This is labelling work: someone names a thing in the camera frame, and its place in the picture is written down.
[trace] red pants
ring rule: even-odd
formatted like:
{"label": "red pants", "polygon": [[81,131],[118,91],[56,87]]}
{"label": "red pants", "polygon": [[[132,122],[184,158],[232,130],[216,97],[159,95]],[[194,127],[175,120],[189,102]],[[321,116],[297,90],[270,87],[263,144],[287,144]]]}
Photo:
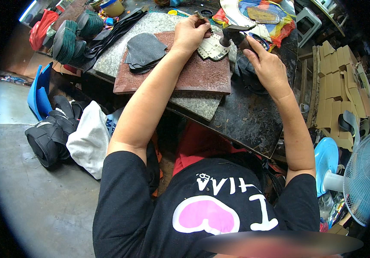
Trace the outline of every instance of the red pants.
{"label": "red pants", "polygon": [[203,158],[235,152],[246,152],[246,149],[236,149],[211,129],[188,121],[178,145],[172,176]]}

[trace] white towel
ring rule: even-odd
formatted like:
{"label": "white towel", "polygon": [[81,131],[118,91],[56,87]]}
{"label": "white towel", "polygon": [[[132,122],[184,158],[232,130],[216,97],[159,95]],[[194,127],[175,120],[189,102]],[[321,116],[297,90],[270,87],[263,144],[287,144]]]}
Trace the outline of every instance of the white towel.
{"label": "white towel", "polygon": [[69,135],[66,147],[74,161],[94,178],[102,178],[103,161],[106,157],[110,135],[106,127],[106,115],[92,101],[84,109],[77,130]]}

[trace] white plastic stool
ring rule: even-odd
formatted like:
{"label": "white plastic stool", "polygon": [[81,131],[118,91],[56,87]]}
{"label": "white plastic stool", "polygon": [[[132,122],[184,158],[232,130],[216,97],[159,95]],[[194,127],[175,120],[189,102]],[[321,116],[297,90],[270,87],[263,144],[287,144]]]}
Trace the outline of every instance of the white plastic stool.
{"label": "white plastic stool", "polygon": [[321,20],[316,16],[316,14],[309,8],[304,7],[304,9],[297,15],[296,22],[301,21],[302,18],[307,18],[314,25],[310,28],[304,35],[298,31],[298,35],[301,36],[301,41],[298,42],[298,47],[301,48],[310,38],[316,33],[316,31],[321,27]]}

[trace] electric fan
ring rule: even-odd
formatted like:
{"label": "electric fan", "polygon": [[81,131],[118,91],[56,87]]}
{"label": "electric fan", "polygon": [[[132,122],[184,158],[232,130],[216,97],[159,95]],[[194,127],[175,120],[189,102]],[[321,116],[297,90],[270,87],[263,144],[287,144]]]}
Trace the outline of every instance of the electric fan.
{"label": "electric fan", "polygon": [[353,150],[344,176],[335,174],[338,149],[332,138],[323,138],[314,154],[317,197],[327,190],[343,192],[353,219],[365,227],[370,218],[370,134]]}

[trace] black t-shirt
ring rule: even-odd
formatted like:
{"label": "black t-shirt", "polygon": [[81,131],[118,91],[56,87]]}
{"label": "black t-shirt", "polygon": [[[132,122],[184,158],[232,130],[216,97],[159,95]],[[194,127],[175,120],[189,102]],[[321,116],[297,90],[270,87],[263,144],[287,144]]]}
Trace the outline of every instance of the black t-shirt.
{"label": "black t-shirt", "polygon": [[294,177],[273,208],[255,174],[222,158],[205,158],[175,175],[152,201],[146,167],[121,151],[104,161],[93,221],[98,258],[208,257],[204,237],[250,230],[319,230],[316,180]]}

